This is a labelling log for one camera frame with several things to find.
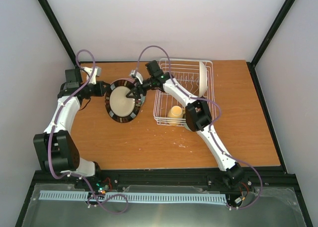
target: gray wall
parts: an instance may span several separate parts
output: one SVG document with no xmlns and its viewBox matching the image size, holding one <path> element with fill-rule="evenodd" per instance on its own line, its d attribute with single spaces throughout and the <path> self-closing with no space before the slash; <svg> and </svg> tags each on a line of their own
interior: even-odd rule
<svg viewBox="0 0 318 227">
<path fill-rule="evenodd" d="M 0 0 L 0 23 L 0 226 L 11 227 L 39 169 L 33 136 L 72 64 L 37 0 Z"/>
<path fill-rule="evenodd" d="M 175 58 L 251 60 L 285 0 L 48 1 L 75 50 L 136 61 L 151 44 Z M 143 59 L 163 56 L 149 49 Z"/>
<path fill-rule="evenodd" d="M 256 67 L 288 171 L 318 226 L 318 0 L 296 0 Z"/>
</svg>

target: black metal frame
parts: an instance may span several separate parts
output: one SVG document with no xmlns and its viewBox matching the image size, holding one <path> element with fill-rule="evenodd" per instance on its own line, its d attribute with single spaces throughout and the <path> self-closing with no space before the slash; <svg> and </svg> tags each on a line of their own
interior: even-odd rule
<svg viewBox="0 0 318 227">
<path fill-rule="evenodd" d="M 61 26 L 59 25 L 50 5 L 47 0 L 38 0 L 41 4 L 45 14 L 47 15 L 49 21 L 51 22 L 54 30 L 56 31 L 58 37 L 60 38 L 66 52 L 68 53 L 72 63 L 76 66 L 75 54 L 71 48 Z M 262 176 L 263 183 L 268 184 L 270 187 L 291 187 L 295 190 L 296 196 L 298 198 L 299 205 L 301 207 L 306 225 L 308 227 L 313 226 L 306 204 L 304 202 L 302 193 L 300 191 L 296 176 L 294 174 L 288 174 L 284 159 L 279 148 L 277 137 L 273 128 L 273 124 L 270 119 L 270 115 L 266 106 L 266 102 L 257 78 L 255 67 L 259 62 L 260 58 L 264 54 L 267 46 L 278 30 L 279 26 L 283 22 L 286 14 L 293 5 L 295 0 L 285 0 L 282 5 L 278 15 L 276 16 L 273 24 L 271 25 L 269 31 L 267 32 L 265 38 L 263 39 L 259 49 L 257 50 L 253 60 L 247 62 L 247 67 L 251 74 L 251 78 L 254 83 L 254 87 L 259 98 L 271 137 L 273 139 L 281 166 L 278 167 L 259 167 L 257 170 Z M 247 180 L 250 180 L 254 185 L 259 185 L 259 180 L 256 174 L 249 168 L 244 168 Z M 102 176 L 109 176 L 113 181 L 117 180 L 117 183 L 113 182 L 112 185 L 115 189 L 122 189 L 122 187 L 127 187 L 129 185 L 186 185 L 195 186 L 209 191 L 220 191 L 226 195 L 234 195 L 236 190 L 228 190 L 223 185 L 219 185 L 217 180 L 220 176 L 220 171 L 218 168 L 208 168 L 208 169 L 169 169 L 169 170 L 110 170 L 102 171 Z M 95 178 L 90 178 L 92 184 L 96 183 Z M 27 210 L 27 207 L 34 190 L 34 185 L 37 183 L 73 183 L 77 188 L 87 188 L 87 186 L 75 178 L 55 180 L 49 173 L 43 173 L 41 171 L 36 171 L 32 179 L 29 191 L 25 198 L 25 202 L 21 209 L 16 227 L 22 226 L 23 219 Z"/>
</svg>

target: gray floor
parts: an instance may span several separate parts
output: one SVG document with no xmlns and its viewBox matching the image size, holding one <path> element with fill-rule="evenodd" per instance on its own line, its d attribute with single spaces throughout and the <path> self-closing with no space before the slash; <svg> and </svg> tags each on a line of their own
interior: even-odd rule
<svg viewBox="0 0 318 227">
<path fill-rule="evenodd" d="M 36 201 L 27 213 L 25 227 L 304 227 L 298 204 L 290 190 L 262 196 L 247 210 L 229 211 L 208 204 L 130 204 L 127 212 L 112 215 L 78 201 Z M 106 207 L 120 210 L 123 203 Z"/>
</svg>

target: dish rack wire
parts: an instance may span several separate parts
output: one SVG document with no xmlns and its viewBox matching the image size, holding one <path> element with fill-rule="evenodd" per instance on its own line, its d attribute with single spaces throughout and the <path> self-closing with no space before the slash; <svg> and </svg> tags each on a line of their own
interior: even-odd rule
<svg viewBox="0 0 318 227">
<path fill-rule="evenodd" d="M 186 60 L 186 59 L 170 59 L 171 73 L 174 78 L 190 93 L 199 95 L 199 62 L 207 68 L 208 87 L 203 97 L 214 100 L 214 78 L 213 78 L 213 64 L 211 61 L 205 60 Z M 163 72 L 169 71 L 169 62 L 167 58 L 161 58 L 159 66 Z M 216 118 L 216 107 L 209 104 L 212 119 Z M 181 106 L 181 104 L 173 98 L 170 94 L 156 90 L 155 104 L 154 104 L 154 118 L 158 125 L 170 125 L 172 121 L 174 126 L 184 126 L 186 124 L 184 118 L 168 118 L 168 112 L 173 106 Z"/>
</svg>

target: white plate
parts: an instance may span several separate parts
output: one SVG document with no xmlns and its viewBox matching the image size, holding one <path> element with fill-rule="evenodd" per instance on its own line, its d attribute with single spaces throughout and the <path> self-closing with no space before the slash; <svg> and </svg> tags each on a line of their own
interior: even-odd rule
<svg viewBox="0 0 318 227">
<path fill-rule="evenodd" d="M 208 89 L 207 68 L 203 62 L 199 62 L 199 97 L 202 97 Z"/>
</svg>

